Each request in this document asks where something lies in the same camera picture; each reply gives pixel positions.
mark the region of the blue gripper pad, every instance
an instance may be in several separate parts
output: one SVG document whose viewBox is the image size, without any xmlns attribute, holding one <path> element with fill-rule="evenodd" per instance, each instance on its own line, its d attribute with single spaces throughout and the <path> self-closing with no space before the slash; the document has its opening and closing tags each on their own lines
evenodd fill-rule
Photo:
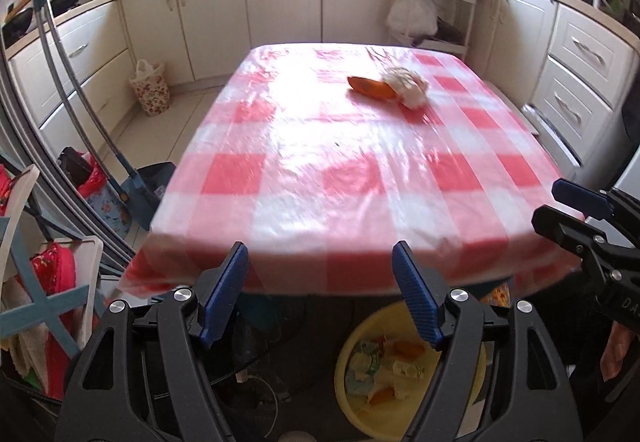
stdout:
<svg viewBox="0 0 640 442">
<path fill-rule="evenodd" d="M 444 339 L 438 325 L 438 306 L 400 242 L 391 254 L 391 267 L 420 339 L 437 348 Z"/>
<path fill-rule="evenodd" d="M 613 213 L 606 196 L 585 189 L 564 178 L 559 178 L 554 182 L 551 187 L 551 194 L 556 199 L 556 202 L 569 206 L 596 220 L 606 220 Z"/>
<path fill-rule="evenodd" d="M 245 244 L 236 248 L 236 252 L 222 269 L 218 284 L 205 305 L 205 319 L 199 336 L 207 349 L 222 338 L 249 272 L 249 251 Z"/>
</svg>

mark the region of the mop handle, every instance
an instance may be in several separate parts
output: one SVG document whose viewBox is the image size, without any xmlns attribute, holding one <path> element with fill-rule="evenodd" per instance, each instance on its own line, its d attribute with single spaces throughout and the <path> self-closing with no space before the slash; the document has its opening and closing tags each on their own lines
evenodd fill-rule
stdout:
<svg viewBox="0 0 640 442">
<path fill-rule="evenodd" d="M 66 74 L 69 76 L 71 85 L 73 86 L 74 90 L 78 94 L 78 98 L 82 102 L 82 105 L 84 106 L 84 108 L 87 110 L 87 113 L 89 114 L 89 117 L 91 117 L 91 120 L 93 121 L 95 127 L 98 128 L 98 131 L 104 138 L 105 142 L 107 143 L 107 146 L 109 146 L 111 151 L 113 151 L 113 154 L 115 155 L 115 157 L 124 166 L 124 169 L 127 171 L 127 174 L 135 178 L 138 172 L 129 163 L 129 161 L 127 161 L 127 159 L 124 157 L 122 152 L 118 149 L 116 144 L 112 141 L 111 136 L 109 135 L 107 130 L 105 130 L 102 122 L 100 122 L 100 119 L 94 112 L 94 109 L 91 107 L 91 104 L 89 104 L 89 101 L 86 98 L 86 94 L 84 93 L 82 86 L 78 82 L 76 73 L 74 72 L 74 69 L 71 66 L 71 61 L 69 60 L 69 57 L 66 55 L 66 51 L 64 46 L 62 45 L 62 41 L 60 41 L 60 34 L 58 33 L 58 28 L 56 27 L 56 23 L 53 21 L 53 12 L 51 10 L 50 1 L 49 0 L 39 0 L 39 1 L 42 2 L 42 8 L 44 8 L 45 18 L 47 19 L 47 23 L 49 24 L 49 31 L 51 32 L 53 43 L 55 44 L 56 49 L 58 50 L 58 54 L 60 56 L 60 59 L 62 60 L 62 65 L 65 68 Z"/>
<path fill-rule="evenodd" d="M 118 184 L 116 179 L 113 177 L 113 175 L 111 175 L 107 167 L 104 165 L 104 162 L 100 158 L 100 155 L 95 150 L 94 146 L 91 144 L 91 141 L 89 140 L 86 133 L 84 132 L 84 129 L 82 128 L 82 124 L 80 124 L 80 121 L 78 120 L 78 116 L 76 115 L 76 112 L 74 111 L 73 107 L 71 106 L 71 103 L 69 102 L 68 97 L 66 96 L 65 88 L 62 85 L 62 81 L 60 80 L 60 76 L 58 75 L 58 71 L 56 70 L 56 65 L 53 62 L 53 56 L 51 55 L 51 50 L 49 49 L 49 43 L 47 42 L 47 34 L 44 30 L 42 15 L 40 14 L 40 11 L 43 8 L 43 5 L 44 5 L 43 0 L 33 0 L 33 8 L 34 8 L 33 14 L 36 19 L 36 26 L 38 27 L 38 36 L 40 37 L 40 42 L 42 44 L 42 51 L 44 52 L 44 57 L 47 61 L 47 67 L 49 67 L 49 70 L 51 72 L 53 84 L 56 87 L 56 91 L 58 92 L 58 95 L 62 100 L 62 104 L 65 107 L 66 112 L 69 115 L 69 118 L 71 119 L 71 123 L 73 124 L 76 131 L 78 132 L 80 139 L 88 149 L 89 153 L 98 163 L 98 166 L 100 167 L 100 169 L 104 171 L 111 187 L 113 187 L 113 189 L 116 191 L 120 199 L 123 202 L 126 202 L 129 200 L 129 196 L 124 192 L 122 187 L 120 187 L 120 184 Z"/>
</svg>

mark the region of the plastic table cover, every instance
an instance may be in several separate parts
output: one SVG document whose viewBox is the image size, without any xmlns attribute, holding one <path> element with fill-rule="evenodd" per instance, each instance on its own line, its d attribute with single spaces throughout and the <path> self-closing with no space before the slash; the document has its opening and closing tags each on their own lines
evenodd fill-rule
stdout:
<svg viewBox="0 0 640 442">
<path fill-rule="evenodd" d="M 352 92 L 347 76 L 417 71 L 429 104 Z M 458 58 L 399 47 L 287 44 L 253 50 L 197 129 L 119 287 L 145 297 L 191 284 L 244 242 L 248 292 L 398 292 L 406 240 L 450 284 L 515 275 L 526 294 L 578 259 L 530 224 L 558 169 Z"/>
</svg>

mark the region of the person's hand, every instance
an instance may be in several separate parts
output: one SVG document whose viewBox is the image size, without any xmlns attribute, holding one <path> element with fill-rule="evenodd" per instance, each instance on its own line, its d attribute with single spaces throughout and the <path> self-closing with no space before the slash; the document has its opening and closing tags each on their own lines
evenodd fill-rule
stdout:
<svg viewBox="0 0 640 442">
<path fill-rule="evenodd" d="M 633 330 L 629 330 L 620 323 L 614 322 L 612 324 L 607 347 L 604 349 L 600 359 L 600 371 L 605 382 L 615 378 L 620 373 L 622 361 L 625 359 L 635 336 L 636 333 Z"/>
</svg>

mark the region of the dustpan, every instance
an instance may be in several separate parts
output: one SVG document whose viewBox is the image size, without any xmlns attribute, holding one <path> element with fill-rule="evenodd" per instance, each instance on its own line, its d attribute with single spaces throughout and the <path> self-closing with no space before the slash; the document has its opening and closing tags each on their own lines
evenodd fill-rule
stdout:
<svg viewBox="0 0 640 442">
<path fill-rule="evenodd" d="M 129 161 L 127 161 L 120 149 L 112 141 L 105 127 L 100 122 L 100 119 L 94 112 L 91 104 L 89 104 L 84 90 L 82 89 L 82 86 L 76 78 L 76 74 L 73 70 L 73 67 L 71 66 L 69 57 L 66 55 L 65 48 L 62 45 L 62 41 L 60 41 L 60 34 L 58 33 L 58 29 L 53 20 L 53 14 L 51 11 L 49 0 L 33 0 L 33 8 L 36 25 L 38 27 L 38 34 L 40 35 L 40 41 L 42 43 L 42 49 L 47 61 L 47 66 L 49 67 L 53 82 L 56 85 L 57 92 L 60 95 L 62 104 L 64 105 L 73 126 L 82 139 L 82 142 L 84 142 L 85 146 L 87 147 L 89 153 L 95 158 L 95 161 L 104 171 L 110 186 L 127 207 L 133 219 L 137 221 L 143 229 L 148 231 L 151 225 L 151 220 L 153 219 L 153 216 L 156 213 L 158 206 L 160 205 L 160 200 L 162 199 L 162 196 L 164 196 L 164 191 L 167 184 L 169 183 L 169 179 L 175 171 L 175 164 L 173 164 L 172 162 L 162 162 L 160 164 L 153 164 L 140 168 L 140 170 L 136 170 L 129 163 Z M 40 14 L 41 10 L 44 10 L 45 18 L 47 20 L 47 23 L 49 24 L 49 30 L 51 32 L 53 43 L 56 46 L 58 54 L 60 55 L 60 59 L 62 60 L 63 67 L 65 68 L 67 75 L 69 76 L 69 80 L 71 81 L 74 90 L 78 94 L 78 99 L 80 99 L 92 122 L 94 123 L 100 134 L 104 137 L 107 146 L 111 149 L 111 151 L 113 151 L 116 159 L 122 164 L 124 169 L 127 171 L 127 174 L 129 175 L 129 177 L 124 181 L 122 185 L 118 184 L 116 179 L 104 165 L 104 162 L 100 158 L 100 155 L 95 150 L 94 146 L 91 144 L 91 141 L 84 132 L 84 129 L 82 128 L 82 125 L 80 124 L 80 121 L 76 116 L 76 112 L 72 108 L 68 97 L 66 96 L 65 89 L 62 85 L 62 82 L 60 81 L 60 77 L 58 76 L 58 72 L 56 70 L 56 66 L 53 62 L 53 57 L 49 49 L 49 43 L 47 42 L 47 36 L 44 31 L 44 22 L 42 21 L 42 15 Z"/>
</svg>

